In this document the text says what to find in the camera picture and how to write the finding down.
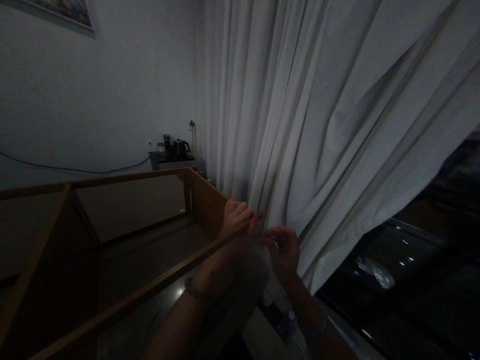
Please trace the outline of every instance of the painting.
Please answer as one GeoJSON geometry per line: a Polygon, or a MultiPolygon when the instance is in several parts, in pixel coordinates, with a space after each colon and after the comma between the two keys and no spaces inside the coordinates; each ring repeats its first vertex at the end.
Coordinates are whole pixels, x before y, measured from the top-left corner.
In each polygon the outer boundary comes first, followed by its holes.
{"type": "Polygon", "coordinates": [[[85,0],[22,0],[22,2],[92,28],[85,0]]]}

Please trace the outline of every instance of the electric kettle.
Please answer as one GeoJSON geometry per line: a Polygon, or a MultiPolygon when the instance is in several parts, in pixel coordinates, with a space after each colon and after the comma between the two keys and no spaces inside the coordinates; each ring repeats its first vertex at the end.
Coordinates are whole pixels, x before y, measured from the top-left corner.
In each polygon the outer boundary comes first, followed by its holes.
{"type": "Polygon", "coordinates": [[[173,157],[177,159],[186,159],[187,153],[190,153],[190,145],[185,140],[177,139],[173,142],[173,157]]]}

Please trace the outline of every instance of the power cord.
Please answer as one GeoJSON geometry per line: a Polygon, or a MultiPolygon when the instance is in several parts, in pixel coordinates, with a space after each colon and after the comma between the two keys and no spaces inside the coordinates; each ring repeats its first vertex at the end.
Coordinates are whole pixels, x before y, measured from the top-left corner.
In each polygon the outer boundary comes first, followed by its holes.
{"type": "Polygon", "coordinates": [[[21,163],[21,164],[27,164],[27,165],[31,165],[31,166],[36,166],[36,167],[39,167],[39,168],[47,168],[47,169],[57,169],[57,170],[70,170],[70,171],[77,171],[77,172],[80,172],[80,173],[89,173],[89,174],[108,174],[108,173],[114,173],[114,172],[117,172],[117,171],[120,171],[120,170],[125,170],[125,169],[130,169],[130,168],[134,168],[134,167],[137,167],[139,165],[142,165],[143,163],[145,163],[146,161],[148,161],[148,159],[150,159],[150,156],[147,157],[145,160],[143,160],[142,162],[139,162],[135,165],[131,165],[131,166],[126,166],[126,167],[121,167],[121,168],[118,168],[118,169],[114,169],[114,170],[109,170],[109,171],[88,171],[88,170],[79,170],[79,169],[74,169],[74,168],[70,168],[70,167],[58,167],[58,166],[49,166],[49,165],[40,165],[40,164],[36,164],[36,163],[33,163],[33,162],[27,162],[27,161],[22,161],[22,160],[18,160],[17,158],[14,158],[10,155],[7,155],[6,153],[4,153],[3,151],[0,151],[0,155],[3,155],[4,157],[10,159],[10,160],[13,160],[17,163],[21,163]]]}

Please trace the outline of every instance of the person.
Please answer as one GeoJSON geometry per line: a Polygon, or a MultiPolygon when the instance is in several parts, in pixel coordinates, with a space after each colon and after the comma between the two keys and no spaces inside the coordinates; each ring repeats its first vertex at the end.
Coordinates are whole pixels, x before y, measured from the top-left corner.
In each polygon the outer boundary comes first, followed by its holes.
{"type": "MultiPolygon", "coordinates": [[[[144,360],[188,359],[209,305],[235,280],[248,248],[255,242],[259,217],[245,202],[235,201],[235,198],[227,201],[223,215],[219,237],[245,220],[252,220],[244,236],[233,239],[202,263],[151,339],[143,354],[144,360]]],[[[295,230],[273,227],[261,240],[262,245],[268,248],[273,272],[290,299],[313,358],[357,359],[297,274],[300,248],[295,230]]]]}

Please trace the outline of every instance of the curtain fold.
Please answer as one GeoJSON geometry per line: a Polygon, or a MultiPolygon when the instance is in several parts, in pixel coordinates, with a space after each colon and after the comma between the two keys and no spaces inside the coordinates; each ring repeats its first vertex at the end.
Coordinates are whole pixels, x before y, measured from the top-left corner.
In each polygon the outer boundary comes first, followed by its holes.
{"type": "Polygon", "coordinates": [[[198,3],[207,176],[295,228],[312,293],[480,123],[479,18],[475,0],[198,3]]]}

